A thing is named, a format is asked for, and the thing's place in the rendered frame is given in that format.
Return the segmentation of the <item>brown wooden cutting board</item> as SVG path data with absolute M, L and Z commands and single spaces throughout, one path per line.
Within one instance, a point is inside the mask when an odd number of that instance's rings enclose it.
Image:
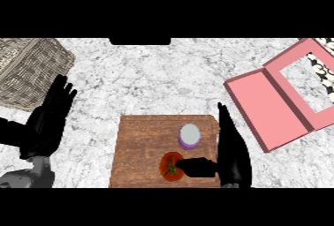
M 193 123 L 202 132 L 194 150 L 185 150 L 178 136 L 182 126 Z M 219 188 L 219 176 L 184 176 L 169 182 L 160 173 L 163 156 L 178 152 L 185 159 L 218 160 L 219 123 L 210 115 L 153 115 L 120 118 L 110 186 L 160 188 Z

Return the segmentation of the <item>red tomato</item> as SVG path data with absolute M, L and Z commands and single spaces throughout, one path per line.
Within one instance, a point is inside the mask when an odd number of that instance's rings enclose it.
M 175 182 L 184 177 L 184 171 L 176 167 L 176 163 L 182 159 L 184 156 L 178 152 L 168 153 L 162 158 L 160 173 L 169 182 Z

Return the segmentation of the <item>woven wicker basket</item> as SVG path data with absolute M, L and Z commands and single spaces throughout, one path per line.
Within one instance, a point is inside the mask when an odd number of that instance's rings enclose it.
M 55 38 L 0 38 L 0 106 L 32 111 L 76 56 Z

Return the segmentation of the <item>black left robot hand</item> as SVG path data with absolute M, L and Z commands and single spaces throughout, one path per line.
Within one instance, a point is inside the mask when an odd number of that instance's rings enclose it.
M 69 77 L 58 75 L 43 104 L 21 124 L 0 117 L 0 144 L 20 148 L 20 158 L 49 157 L 60 148 L 67 116 L 77 90 Z

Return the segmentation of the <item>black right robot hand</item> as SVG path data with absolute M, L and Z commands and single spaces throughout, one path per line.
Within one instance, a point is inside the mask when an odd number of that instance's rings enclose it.
M 246 141 L 236 127 L 228 106 L 219 103 L 218 109 L 218 161 L 213 162 L 206 157 L 182 159 L 176 162 L 176 167 L 190 177 L 219 175 L 224 188 L 252 188 L 252 158 Z

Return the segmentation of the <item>pink cardboard box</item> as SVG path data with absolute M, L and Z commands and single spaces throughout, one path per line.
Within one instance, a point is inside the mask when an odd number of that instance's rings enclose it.
M 314 38 L 304 38 L 259 70 L 225 81 L 265 153 L 334 124 L 334 106 L 315 112 L 281 74 L 283 68 L 309 52 L 334 69 L 334 56 Z

